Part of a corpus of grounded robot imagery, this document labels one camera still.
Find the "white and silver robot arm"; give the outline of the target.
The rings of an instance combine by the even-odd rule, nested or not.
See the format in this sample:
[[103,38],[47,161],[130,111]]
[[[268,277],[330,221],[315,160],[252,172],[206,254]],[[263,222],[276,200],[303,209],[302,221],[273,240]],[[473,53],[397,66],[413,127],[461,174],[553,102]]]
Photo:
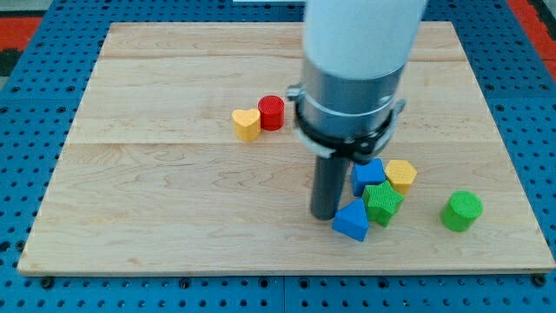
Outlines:
[[288,89],[301,141],[322,159],[368,163],[404,102],[396,90],[427,0],[308,0],[301,81]]

